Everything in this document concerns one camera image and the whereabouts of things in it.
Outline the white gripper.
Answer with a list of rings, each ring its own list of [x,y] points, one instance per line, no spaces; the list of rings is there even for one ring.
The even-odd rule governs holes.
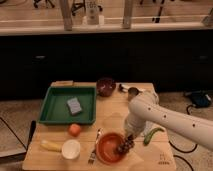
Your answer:
[[[124,121],[125,136],[137,137],[144,130],[144,121],[136,115],[129,114]]]

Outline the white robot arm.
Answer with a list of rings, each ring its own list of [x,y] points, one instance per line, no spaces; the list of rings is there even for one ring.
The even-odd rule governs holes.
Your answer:
[[[150,121],[213,151],[213,121],[161,107],[155,92],[144,91],[137,95],[129,102],[128,109],[124,121],[127,135],[136,138]]]

